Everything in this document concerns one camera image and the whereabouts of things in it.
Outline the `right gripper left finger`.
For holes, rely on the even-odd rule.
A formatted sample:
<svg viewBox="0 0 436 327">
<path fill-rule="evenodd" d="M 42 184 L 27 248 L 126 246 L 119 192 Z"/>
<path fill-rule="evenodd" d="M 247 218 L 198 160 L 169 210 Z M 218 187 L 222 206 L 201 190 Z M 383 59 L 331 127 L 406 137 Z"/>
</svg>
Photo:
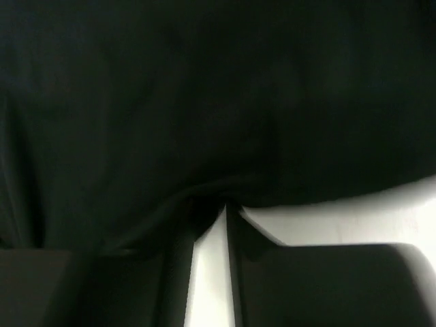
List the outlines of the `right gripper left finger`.
<svg viewBox="0 0 436 327">
<path fill-rule="evenodd" d="M 193 204 L 156 230 L 107 245 L 87 230 L 37 247 L 1 248 L 2 326 L 182 326 Z"/>
</svg>

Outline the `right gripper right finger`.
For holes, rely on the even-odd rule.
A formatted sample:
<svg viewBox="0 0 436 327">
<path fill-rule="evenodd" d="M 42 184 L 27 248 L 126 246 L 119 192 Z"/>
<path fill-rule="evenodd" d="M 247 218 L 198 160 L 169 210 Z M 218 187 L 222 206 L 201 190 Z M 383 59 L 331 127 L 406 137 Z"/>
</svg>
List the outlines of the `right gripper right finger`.
<svg viewBox="0 0 436 327">
<path fill-rule="evenodd" d="M 435 271 L 413 245 L 285 245 L 226 210 L 237 326 L 434 326 Z"/>
</svg>

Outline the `black tank top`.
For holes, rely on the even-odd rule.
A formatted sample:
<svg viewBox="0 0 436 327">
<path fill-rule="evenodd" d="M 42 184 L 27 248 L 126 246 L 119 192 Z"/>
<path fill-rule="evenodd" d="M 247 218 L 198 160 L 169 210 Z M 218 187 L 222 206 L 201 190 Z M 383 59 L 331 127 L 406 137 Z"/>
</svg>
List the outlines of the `black tank top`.
<svg viewBox="0 0 436 327">
<path fill-rule="evenodd" d="M 434 1 L 1 2 L 3 247 L 152 250 L 226 200 L 434 174 Z"/>
</svg>

